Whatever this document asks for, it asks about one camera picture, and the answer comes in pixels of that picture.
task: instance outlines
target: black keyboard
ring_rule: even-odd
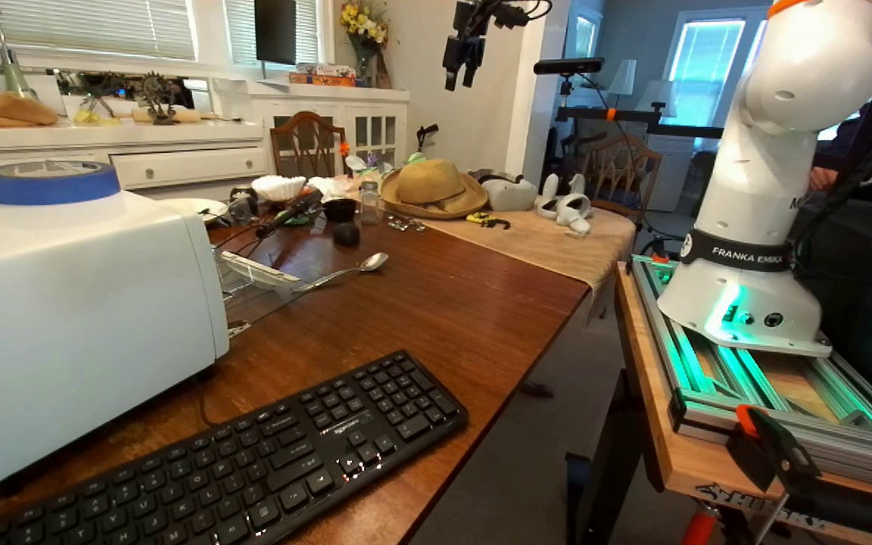
[[[464,428],[392,351],[0,521],[0,543],[281,543]]]

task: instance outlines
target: flowers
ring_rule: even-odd
[[[342,29],[354,49],[380,49],[388,40],[388,30],[380,23],[380,16],[365,4],[342,4]]]

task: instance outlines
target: wooden table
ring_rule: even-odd
[[[469,410],[466,434],[299,534],[299,543],[405,539],[555,341],[586,284],[435,230],[399,234],[380,225],[363,227],[363,246],[350,251],[334,250],[328,236],[296,246],[273,236],[258,258],[281,254],[286,274],[308,279],[372,251],[390,254],[377,277],[286,304],[239,334],[206,377],[0,484],[0,515],[409,348]]]
[[[747,500],[764,500],[767,493],[752,484],[752,479],[731,465],[720,442],[674,434],[670,407],[672,388],[664,374],[643,295],[626,263],[617,263],[614,284],[626,374],[617,388],[619,396],[614,401],[612,419],[606,421],[600,439],[606,445],[600,445],[601,467],[596,467],[600,475],[590,481],[590,503],[578,512],[581,519],[586,512],[586,519],[593,519],[590,525],[600,526],[596,539],[585,543],[606,543],[606,536],[612,536],[622,491],[635,473],[640,458],[652,460],[652,481],[661,491],[694,498],[712,506],[747,506]],[[872,493],[872,484],[843,475],[824,479]],[[872,534],[841,525],[825,525],[824,534],[843,543],[872,543]]]

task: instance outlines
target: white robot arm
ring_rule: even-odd
[[[777,0],[743,81],[699,217],[657,305],[718,346],[824,359],[820,304],[787,236],[816,129],[872,98],[872,0]]]

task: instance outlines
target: blue tape roll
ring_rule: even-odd
[[[50,206],[119,195],[122,181],[109,164],[39,161],[0,168],[0,203]]]

